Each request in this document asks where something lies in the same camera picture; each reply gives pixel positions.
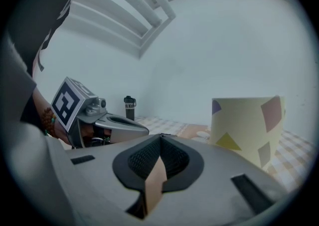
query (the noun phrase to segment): beaded bracelet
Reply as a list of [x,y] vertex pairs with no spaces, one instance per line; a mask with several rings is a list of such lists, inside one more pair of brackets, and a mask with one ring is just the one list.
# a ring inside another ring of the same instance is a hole
[[50,107],[46,108],[41,117],[41,122],[44,126],[46,136],[49,134],[50,136],[57,138],[54,131],[55,120],[56,116],[52,112],[52,109]]

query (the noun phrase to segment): white wall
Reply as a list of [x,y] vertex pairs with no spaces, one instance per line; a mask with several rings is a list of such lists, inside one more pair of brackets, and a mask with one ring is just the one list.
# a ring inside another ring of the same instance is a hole
[[66,75],[124,115],[210,124],[213,97],[286,97],[285,128],[313,140],[318,69],[308,31],[281,0],[174,0],[177,18],[140,61],[61,28],[42,57],[38,87],[51,101]]

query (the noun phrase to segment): water bottle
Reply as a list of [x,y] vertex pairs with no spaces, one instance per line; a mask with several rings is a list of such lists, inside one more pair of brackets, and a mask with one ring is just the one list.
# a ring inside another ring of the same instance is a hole
[[124,98],[126,117],[130,120],[134,120],[134,111],[136,106],[136,99],[130,96]]

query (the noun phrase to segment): paper cup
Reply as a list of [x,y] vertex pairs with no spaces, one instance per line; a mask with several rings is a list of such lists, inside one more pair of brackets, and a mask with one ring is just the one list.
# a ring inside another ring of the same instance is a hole
[[213,99],[209,143],[232,150],[267,170],[281,137],[284,117],[284,97]]

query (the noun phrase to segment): plaid fabric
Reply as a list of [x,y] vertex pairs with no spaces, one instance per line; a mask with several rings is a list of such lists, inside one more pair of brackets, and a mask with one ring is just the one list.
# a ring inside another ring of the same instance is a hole
[[[158,117],[138,117],[136,121],[146,126],[150,130],[150,135],[160,133],[180,135],[189,126],[189,124],[167,121]],[[199,136],[192,138],[192,140],[204,142],[205,138]],[[314,144],[284,130],[275,152],[275,158],[267,172],[288,192],[291,192],[297,189],[306,179],[315,155]]]

